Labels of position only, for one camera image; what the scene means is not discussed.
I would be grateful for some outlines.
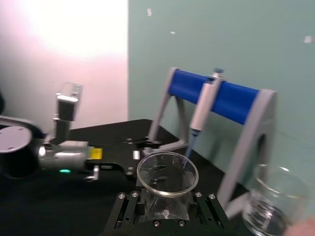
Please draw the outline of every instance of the clear glass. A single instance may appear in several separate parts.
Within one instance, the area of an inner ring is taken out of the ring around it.
[[[255,184],[243,210],[248,229],[256,236],[281,236],[305,209],[309,190],[284,167],[258,165]]]
[[[189,220],[190,192],[199,179],[189,159],[174,152],[149,154],[139,163],[137,175],[146,188],[146,220]]]

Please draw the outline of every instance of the white wall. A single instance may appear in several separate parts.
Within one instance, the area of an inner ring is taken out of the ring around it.
[[[73,128],[127,120],[127,0],[0,0],[5,115],[53,127],[55,93],[82,84]]]

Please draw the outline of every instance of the teal wall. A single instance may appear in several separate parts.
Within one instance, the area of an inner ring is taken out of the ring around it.
[[[203,75],[224,68],[233,83],[279,92],[271,162],[314,190],[315,44],[304,43],[315,35],[314,10],[314,0],[129,1],[129,118],[155,117],[170,67]],[[191,117],[193,106],[186,108]],[[174,102],[162,126],[178,134]],[[195,150],[226,170],[240,130],[211,114]]]

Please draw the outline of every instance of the black tabletop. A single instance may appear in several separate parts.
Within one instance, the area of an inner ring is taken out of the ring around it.
[[[104,152],[111,158],[132,158],[126,139],[144,138],[150,125],[150,120],[141,119],[87,127],[72,130],[70,139],[105,145]],[[159,129],[157,139],[163,143],[177,140],[163,128]],[[216,193],[224,173],[196,152],[192,161],[199,171],[197,189]],[[38,171],[24,179],[0,177],[0,235],[98,235],[105,227],[117,193],[133,191],[135,182],[119,171],[102,171],[100,180],[90,183],[83,181],[85,176]],[[238,185],[233,197],[245,192]],[[251,235],[240,216],[231,221],[231,226],[239,235]]]

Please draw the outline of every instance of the yellow label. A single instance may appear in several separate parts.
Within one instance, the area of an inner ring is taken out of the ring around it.
[[[92,160],[100,160],[103,157],[103,149],[102,148],[93,148],[90,152],[90,158]]]

